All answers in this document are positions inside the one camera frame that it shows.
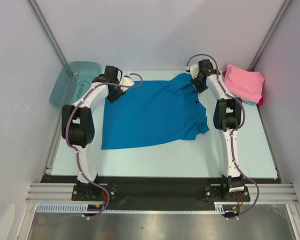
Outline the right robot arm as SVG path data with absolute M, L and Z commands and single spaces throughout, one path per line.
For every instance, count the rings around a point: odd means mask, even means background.
M 230 93 L 220 72 L 213 68 L 210 60 L 203 59 L 197 64 L 186 66 L 186 71 L 191 74 L 190 81 L 199 94 L 210 90 L 216 99 L 213 125 L 219 131 L 225 162 L 220 194 L 225 200 L 232 201 L 245 187 L 244 176 L 238 170 L 237 160 L 237 135 L 243 119 L 242 102 Z

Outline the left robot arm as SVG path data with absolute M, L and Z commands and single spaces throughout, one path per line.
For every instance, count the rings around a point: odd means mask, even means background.
M 93 183 L 97 171 L 88 158 L 89 147 L 95 137 L 93 112 L 105 99 L 111 103 L 118 100 L 134 84 L 129 73 L 123 75 L 119 68 L 107 65 L 104 73 L 92 81 L 79 100 L 62 107 L 61 136 L 74 152 L 77 180 L 86 184 L 83 194 L 90 200 L 97 199 L 101 193 L 101 188 Z

